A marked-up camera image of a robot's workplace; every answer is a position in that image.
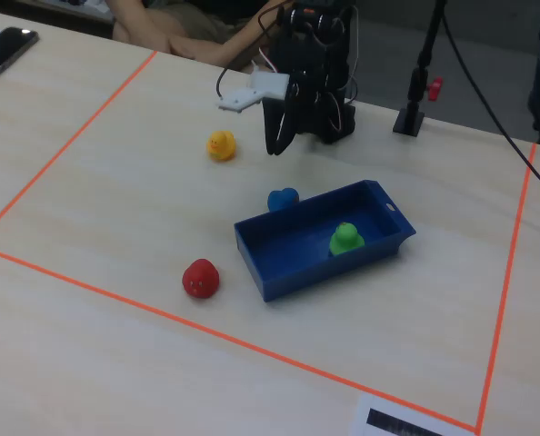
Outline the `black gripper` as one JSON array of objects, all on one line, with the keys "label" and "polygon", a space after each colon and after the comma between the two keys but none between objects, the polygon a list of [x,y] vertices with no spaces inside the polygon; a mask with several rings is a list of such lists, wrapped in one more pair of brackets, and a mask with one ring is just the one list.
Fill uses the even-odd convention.
[{"label": "black gripper", "polygon": [[281,154],[294,140],[298,128],[297,109],[326,109],[329,73],[325,67],[293,69],[289,90],[282,101],[265,97],[262,100],[265,146],[268,154]]}]

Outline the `person hand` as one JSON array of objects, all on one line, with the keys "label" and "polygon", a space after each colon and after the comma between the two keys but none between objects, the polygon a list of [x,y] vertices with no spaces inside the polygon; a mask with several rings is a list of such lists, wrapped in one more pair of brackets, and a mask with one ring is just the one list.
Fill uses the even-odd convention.
[{"label": "person hand", "polygon": [[189,60],[200,61],[203,58],[206,46],[203,41],[187,38],[181,35],[169,35],[169,52]]}]

